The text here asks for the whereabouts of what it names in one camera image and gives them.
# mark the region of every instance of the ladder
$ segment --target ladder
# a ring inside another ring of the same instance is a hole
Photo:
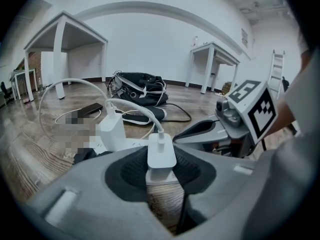
[[[283,54],[276,54],[275,50],[273,50],[268,85],[276,100],[279,98],[281,92],[284,67],[285,51],[283,51]]]

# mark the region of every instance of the brick wall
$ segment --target brick wall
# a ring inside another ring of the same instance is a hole
[[[21,69],[25,65],[25,62],[23,61],[18,68]],[[30,52],[29,53],[29,70],[35,69],[35,78],[36,78],[36,85],[39,87],[39,78],[42,81],[41,77],[41,52]],[[34,75],[30,74],[30,84],[31,89],[35,90],[35,84],[34,84]]]

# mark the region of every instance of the white table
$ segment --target white table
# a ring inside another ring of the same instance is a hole
[[[79,47],[101,43],[101,78],[106,81],[106,52],[108,40],[97,33],[91,27],[82,21],[74,18],[66,11],[60,12],[52,18],[45,26],[43,26],[24,47],[24,68],[25,72],[29,70],[28,57],[30,52],[53,52],[53,82],[62,80],[64,72],[62,72],[61,52],[70,52]],[[25,73],[26,87],[30,101],[34,100],[31,91],[29,74]],[[65,97],[64,87],[62,83],[55,86],[56,94],[59,99]]]
[[[206,43],[190,51],[190,61],[189,61],[189,68],[186,75],[185,87],[189,87],[192,71],[194,68],[195,54],[203,50],[208,50],[208,54],[207,54],[207,62],[205,67],[201,93],[202,94],[206,93],[211,73],[213,74],[211,91],[213,92],[215,90],[220,64],[226,64],[228,66],[235,65],[235,71],[234,71],[233,80],[230,88],[230,90],[232,90],[236,83],[236,76],[237,76],[238,66],[240,62],[234,56],[228,53],[225,49],[221,48],[214,42]]]
[[[14,100],[17,100],[17,97],[19,98],[19,100],[21,100],[20,97],[20,92],[19,92],[19,87],[18,87],[18,80],[22,77],[26,77],[26,71],[18,71],[18,72],[13,72],[14,73],[14,82],[15,82],[15,87],[13,86],[13,81],[11,81],[11,87],[12,87],[12,94],[14,97]],[[33,73],[33,80],[34,80],[34,86],[35,86],[35,90],[38,91],[38,86],[37,86],[37,78],[36,78],[36,70],[35,69],[31,69],[29,70],[29,74]]]

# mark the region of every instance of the person's arm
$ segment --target person's arm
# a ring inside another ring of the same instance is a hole
[[[295,84],[296,84],[297,80],[301,77],[301,74],[303,73],[303,71],[305,70],[306,66],[308,65],[308,63],[310,61],[310,58],[311,58],[311,55],[310,55],[309,50],[306,50],[301,54],[301,69],[300,69],[300,72],[295,77],[295,79],[292,82],[292,84],[289,86],[288,91],[291,88],[295,87]],[[273,134],[273,133],[281,130],[284,127],[287,127],[288,125],[290,125],[292,122],[295,121],[295,118],[294,118],[293,114],[291,113],[291,110],[288,107],[288,105],[285,102],[285,99],[283,97],[277,103],[277,110],[278,110],[278,118],[276,119],[274,124],[271,126],[271,128],[269,129],[269,131],[266,134],[266,136],[268,136],[270,134]]]

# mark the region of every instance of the chair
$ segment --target chair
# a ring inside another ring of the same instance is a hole
[[[10,96],[12,95],[12,91],[7,91],[7,88],[5,86],[5,83],[4,82],[1,82],[1,91],[3,92],[3,97],[6,99],[6,103],[10,102],[10,101],[13,101],[13,98],[10,99]]]

